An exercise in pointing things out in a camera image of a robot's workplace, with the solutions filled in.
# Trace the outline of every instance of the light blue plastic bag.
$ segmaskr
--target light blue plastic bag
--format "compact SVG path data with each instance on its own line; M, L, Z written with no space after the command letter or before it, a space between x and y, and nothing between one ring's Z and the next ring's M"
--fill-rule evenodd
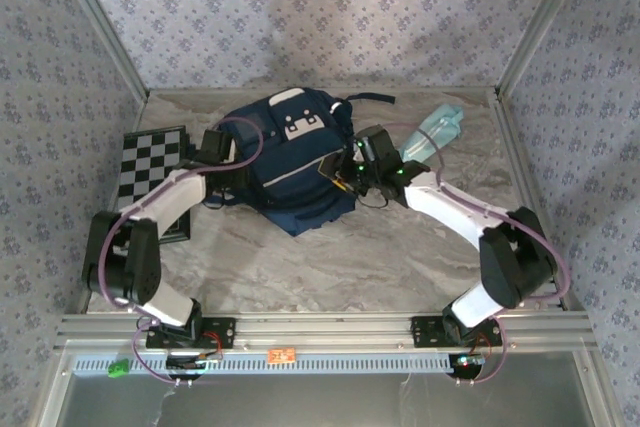
M462 107L444 104L424 119L420 128L429 134L439 148L442 148L460 135L460 121L463 118ZM411 134L400 148L400 155L404 162L408 160L424 162L435 153L431 143L417 131Z

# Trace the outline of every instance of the glass panel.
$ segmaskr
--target glass panel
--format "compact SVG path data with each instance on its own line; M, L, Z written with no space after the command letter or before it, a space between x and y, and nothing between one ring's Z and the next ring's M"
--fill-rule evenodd
M486 384L438 374L74 377L58 427L591 426L571 354L511 355Z

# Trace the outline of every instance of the black mounting bracket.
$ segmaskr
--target black mounting bracket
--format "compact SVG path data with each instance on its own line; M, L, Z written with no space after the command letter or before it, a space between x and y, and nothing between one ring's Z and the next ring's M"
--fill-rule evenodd
M221 349L232 349L236 335L236 319L233 317L203 317L200 335L195 339L181 338L163 331L162 326L151 327L147 333L147 349L196 349L216 350L215 336L220 339Z
M502 346L500 327L493 319L487 319L474 329L475 335L456 342L445 331L441 315L425 315L411 318L413 346L417 349L428 347L472 347L477 337L483 334L491 342L491 347Z

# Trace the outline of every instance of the backpack strap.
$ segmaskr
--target backpack strap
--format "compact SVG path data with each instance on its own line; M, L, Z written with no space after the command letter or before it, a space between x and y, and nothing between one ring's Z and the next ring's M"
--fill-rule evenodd
M396 98L393 95L376 94L375 92L362 92L360 94L354 94L347 97L347 102L350 100L377 100L378 102L386 102L387 104L395 104Z

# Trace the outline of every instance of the green connector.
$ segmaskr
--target green connector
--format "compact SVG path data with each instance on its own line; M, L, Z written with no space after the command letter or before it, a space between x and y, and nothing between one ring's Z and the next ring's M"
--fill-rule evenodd
M114 362L109 366L108 376L112 379L117 379L118 377L122 377L123 375L127 375L129 373L129 360L122 359L118 362Z

